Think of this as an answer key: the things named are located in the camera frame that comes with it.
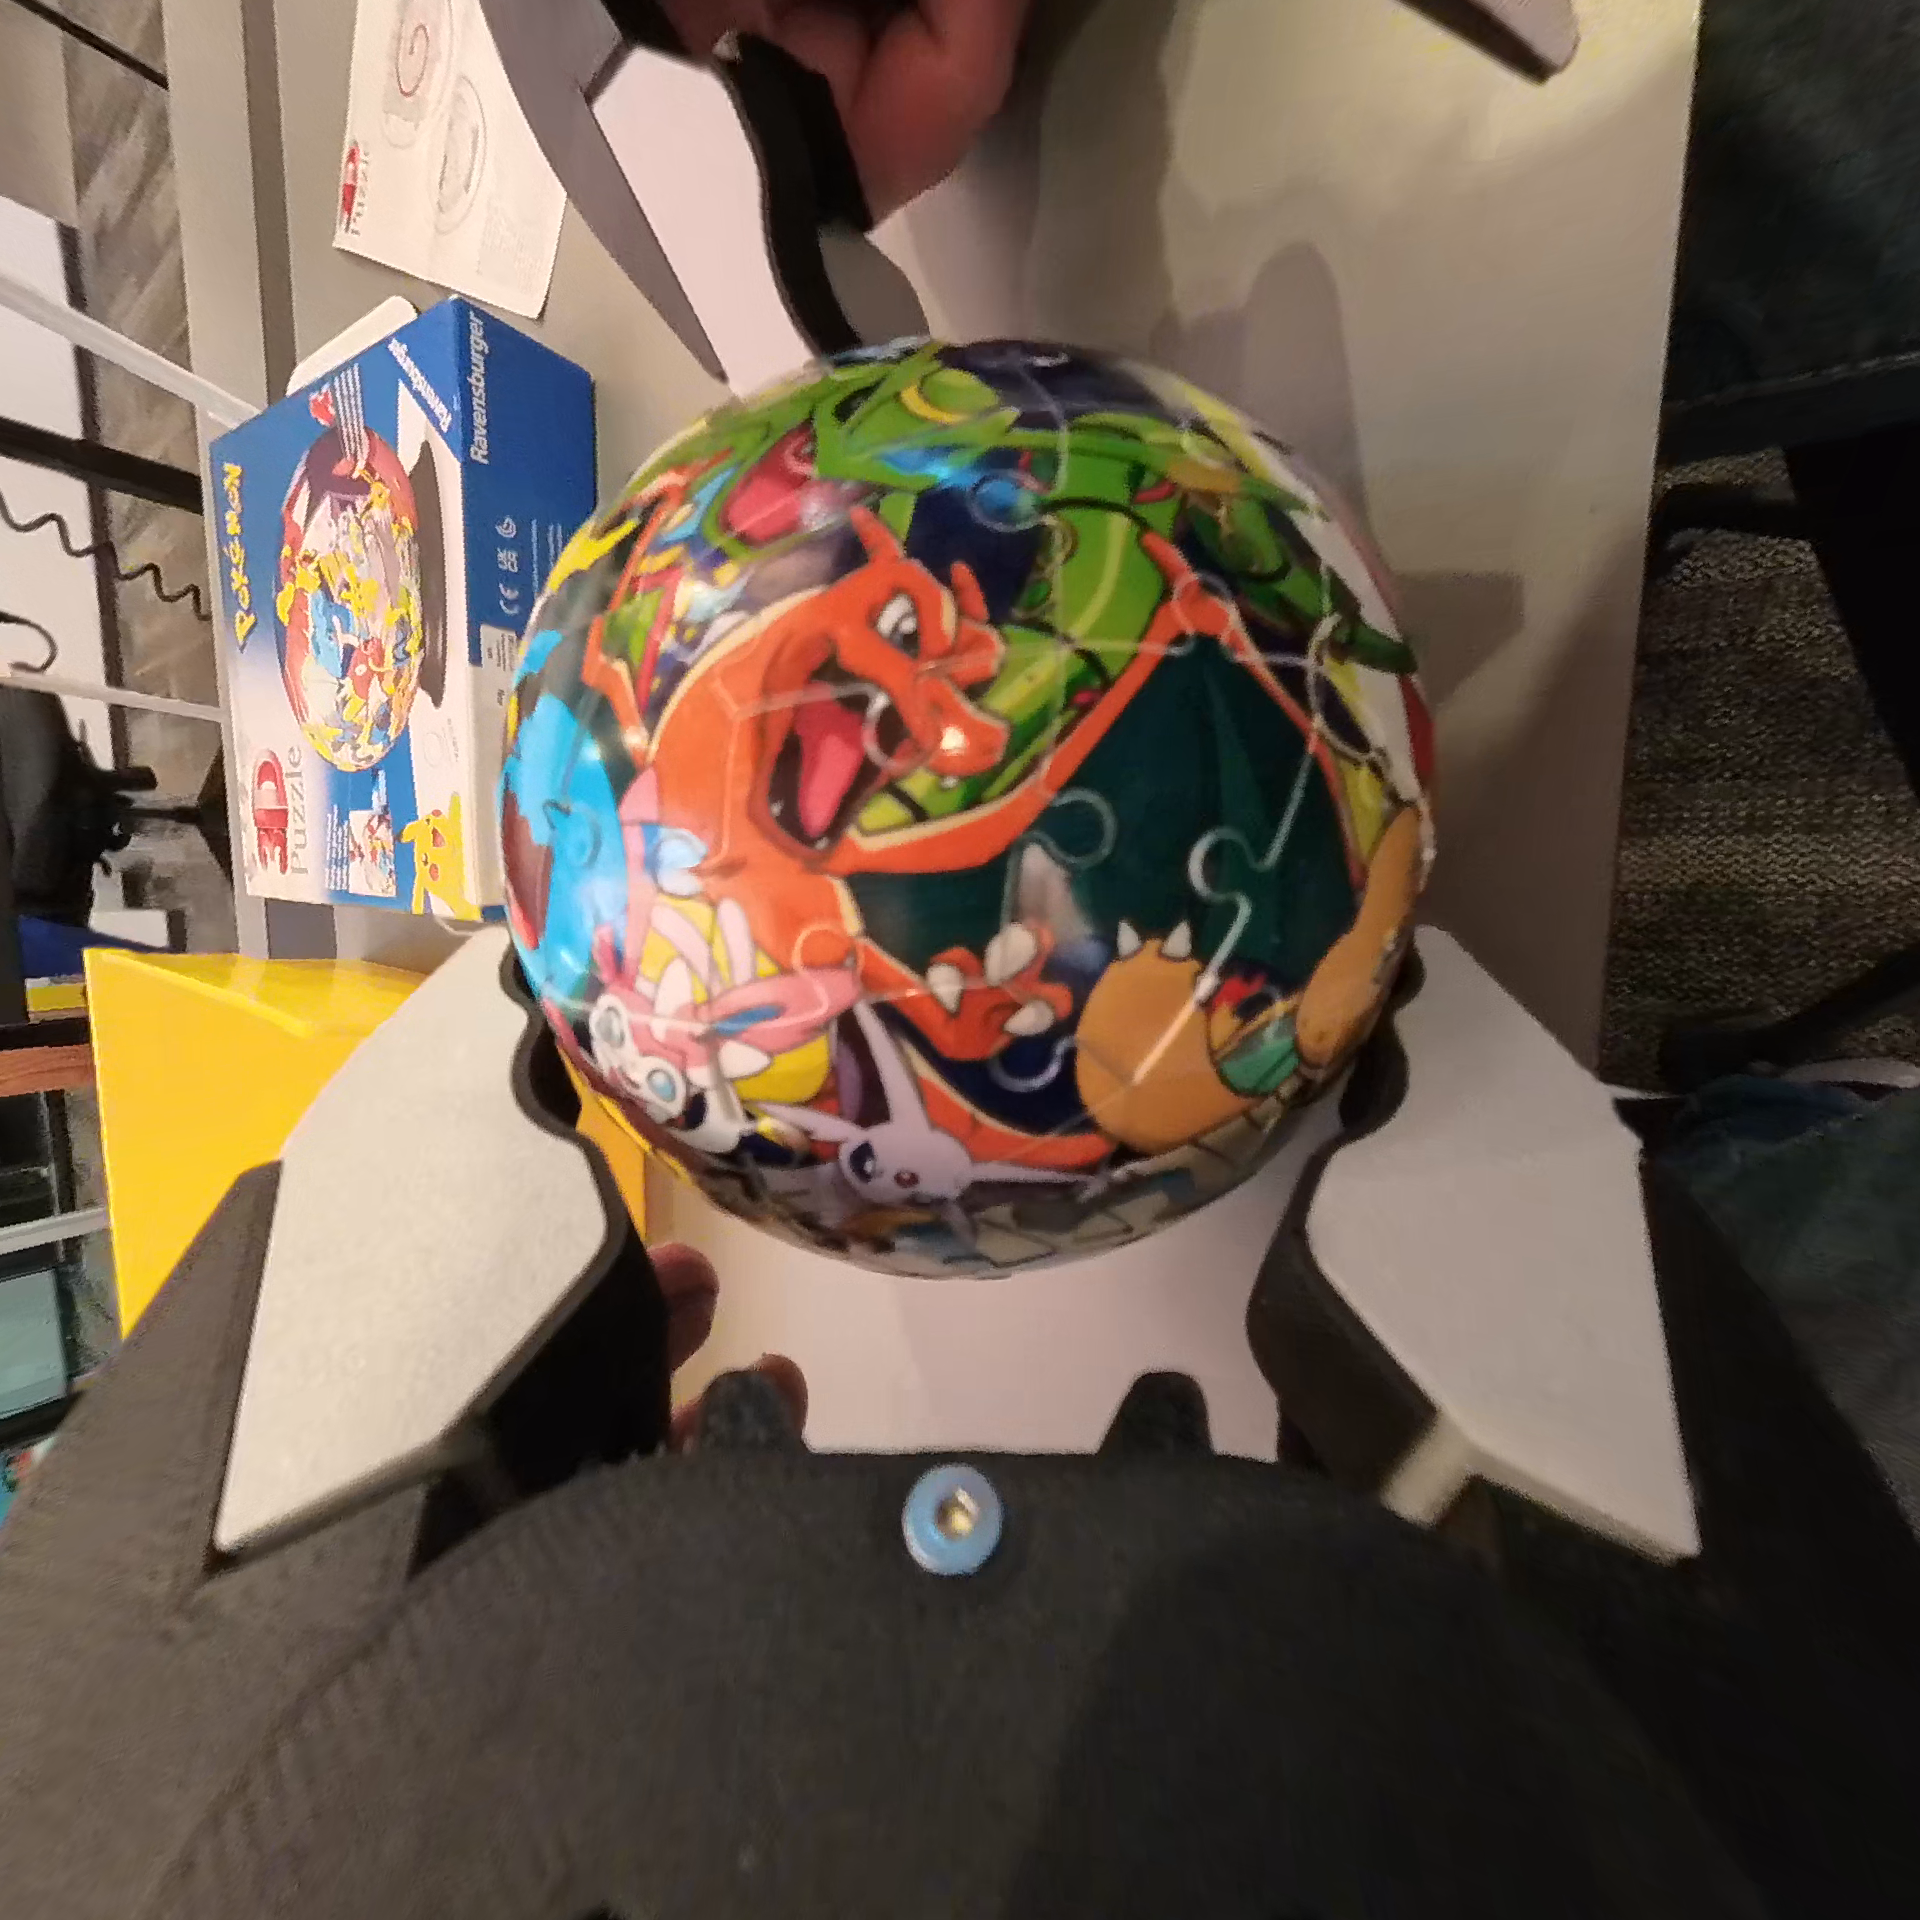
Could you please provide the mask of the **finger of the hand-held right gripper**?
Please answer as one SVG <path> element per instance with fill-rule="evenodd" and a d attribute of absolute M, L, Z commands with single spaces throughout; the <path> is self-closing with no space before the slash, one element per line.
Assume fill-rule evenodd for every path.
<path fill-rule="evenodd" d="M 764 387 L 877 346 L 874 212 L 828 81 L 665 4 L 484 2 L 535 142 L 696 362 Z"/>
<path fill-rule="evenodd" d="M 1579 24 L 1573 2 L 1407 2 L 1407 8 L 1531 82 L 1561 75 L 1578 58 Z"/>

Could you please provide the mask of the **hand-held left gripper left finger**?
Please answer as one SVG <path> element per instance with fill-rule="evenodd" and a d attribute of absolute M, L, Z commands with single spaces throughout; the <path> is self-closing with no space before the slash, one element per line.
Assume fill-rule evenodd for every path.
<path fill-rule="evenodd" d="M 660 1447 L 645 1147 L 575 1082 L 506 928 L 349 1057 L 277 1174 L 219 1552 L 441 1474 L 514 1499 Z"/>

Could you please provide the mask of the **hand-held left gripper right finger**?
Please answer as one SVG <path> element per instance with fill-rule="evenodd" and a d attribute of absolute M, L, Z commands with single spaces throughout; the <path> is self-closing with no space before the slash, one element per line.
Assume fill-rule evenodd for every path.
<path fill-rule="evenodd" d="M 1642 1146 L 1612 1091 L 1424 928 L 1269 1241 L 1245 1330 L 1280 1436 L 1436 1527 L 1477 1488 L 1699 1554 Z"/>

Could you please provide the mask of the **colourful cartoon puzzle ball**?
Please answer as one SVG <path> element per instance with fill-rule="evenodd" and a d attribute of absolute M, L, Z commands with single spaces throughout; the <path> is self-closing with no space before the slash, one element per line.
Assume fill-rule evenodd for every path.
<path fill-rule="evenodd" d="M 1434 864 L 1385 576 L 1239 407 L 892 343 L 713 409 L 551 569 L 498 820 L 519 980 L 712 1204 L 1002 1280 L 1242 1187 Z"/>

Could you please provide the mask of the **blue puzzle box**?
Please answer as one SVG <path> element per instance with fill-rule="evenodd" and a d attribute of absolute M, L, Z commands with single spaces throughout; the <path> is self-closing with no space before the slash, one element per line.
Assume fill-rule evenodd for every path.
<path fill-rule="evenodd" d="M 589 375 L 451 298 L 212 438 L 207 473 L 248 895 L 501 919 L 507 704 L 593 512 Z"/>

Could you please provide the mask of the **person's right hand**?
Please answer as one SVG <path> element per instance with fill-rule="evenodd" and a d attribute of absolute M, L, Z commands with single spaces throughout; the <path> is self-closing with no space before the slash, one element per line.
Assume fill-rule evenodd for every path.
<path fill-rule="evenodd" d="M 1008 103 L 1043 4 L 769 2 L 753 32 L 832 97 L 876 222 L 946 180 Z"/>

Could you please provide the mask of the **person's left hand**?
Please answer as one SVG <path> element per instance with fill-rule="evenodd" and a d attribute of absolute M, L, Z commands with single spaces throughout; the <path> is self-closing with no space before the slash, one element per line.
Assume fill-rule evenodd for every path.
<path fill-rule="evenodd" d="M 721 1283 L 700 1251 L 664 1241 L 649 1251 L 664 1303 L 664 1368 L 672 1385 L 698 1359 L 717 1308 Z M 703 1450 L 804 1450 L 810 1391 L 800 1368 L 778 1353 L 717 1375 L 674 1406 L 667 1446 L 677 1454 Z"/>

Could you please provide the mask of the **white instruction sheet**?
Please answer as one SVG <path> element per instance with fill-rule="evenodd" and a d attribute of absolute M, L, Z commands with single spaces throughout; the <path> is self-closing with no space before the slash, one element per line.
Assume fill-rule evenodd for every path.
<path fill-rule="evenodd" d="M 331 242 L 538 321 L 567 194 L 477 2 L 359 2 Z"/>

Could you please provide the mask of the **yellow plastic bin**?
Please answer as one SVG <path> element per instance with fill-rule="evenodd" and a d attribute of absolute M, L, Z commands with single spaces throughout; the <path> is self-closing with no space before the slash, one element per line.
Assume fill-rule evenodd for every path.
<path fill-rule="evenodd" d="M 281 1164 L 298 1124 L 421 988 L 439 1018 L 421 1062 L 376 1057 L 376 1088 L 327 1142 L 344 1196 L 277 1224 L 323 1230 L 292 1249 L 258 1322 L 313 1353 L 400 1353 L 493 1364 L 559 1328 L 619 1275 L 660 1299 L 640 1241 L 640 1147 L 562 1067 L 579 1119 L 560 1119 L 522 1047 L 522 984 L 504 931 L 477 931 L 432 977 L 372 963 L 88 956 L 88 1011 L 120 1334 L 138 1326 L 253 1168 Z"/>

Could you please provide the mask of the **person's dark teal clothing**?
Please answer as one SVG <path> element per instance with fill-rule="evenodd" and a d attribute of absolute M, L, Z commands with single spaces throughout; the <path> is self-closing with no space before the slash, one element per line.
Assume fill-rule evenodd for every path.
<path fill-rule="evenodd" d="M 1916 1071 L 1725 1074 L 1672 1112 L 1659 1161 L 1826 1361 L 1916 1368 Z"/>

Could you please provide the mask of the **black office chair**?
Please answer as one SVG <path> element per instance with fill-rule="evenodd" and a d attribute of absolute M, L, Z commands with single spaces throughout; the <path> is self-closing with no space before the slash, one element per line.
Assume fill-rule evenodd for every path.
<path fill-rule="evenodd" d="M 2 785 L 10 883 L 28 980 L 84 971 L 90 950 L 149 946 L 91 928 L 91 881 L 136 828 L 132 799 L 154 793 L 146 767 L 104 769 L 41 690 L 2 690 Z"/>

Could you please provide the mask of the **white metal rail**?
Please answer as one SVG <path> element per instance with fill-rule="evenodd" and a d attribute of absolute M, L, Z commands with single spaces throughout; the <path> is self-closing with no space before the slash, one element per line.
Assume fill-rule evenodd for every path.
<path fill-rule="evenodd" d="M 179 398 L 219 428 L 236 428 L 258 414 L 253 402 L 227 393 L 195 370 L 184 368 L 170 358 L 122 332 L 115 332 L 109 324 L 104 324 L 68 304 L 52 300 L 50 296 L 43 296 L 8 273 L 2 273 L 2 307 L 40 329 L 56 335 L 75 350 L 90 353 L 91 358 L 132 375 L 141 384 Z"/>

